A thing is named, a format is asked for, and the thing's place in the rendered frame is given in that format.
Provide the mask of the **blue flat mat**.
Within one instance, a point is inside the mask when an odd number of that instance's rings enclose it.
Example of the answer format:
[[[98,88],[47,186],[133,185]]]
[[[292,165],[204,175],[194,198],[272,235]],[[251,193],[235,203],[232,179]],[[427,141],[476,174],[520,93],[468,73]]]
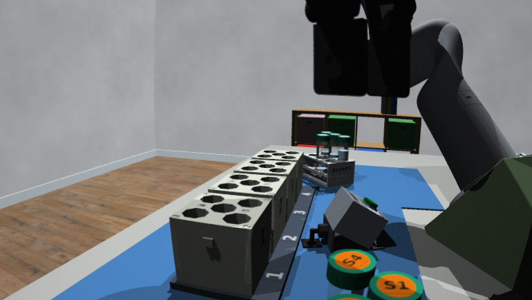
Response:
[[[368,197],[389,220],[377,237],[384,250],[365,251],[376,259],[374,275],[409,274],[421,282],[421,300],[427,300],[402,209],[445,209],[418,169],[355,165],[354,183],[326,187],[303,176],[303,186],[316,190],[301,239],[323,223],[323,213],[341,186]],[[303,248],[301,239],[281,300],[326,300],[330,250],[324,238],[319,238],[323,247],[313,248]],[[51,300],[219,300],[171,289],[175,275],[168,222]]]

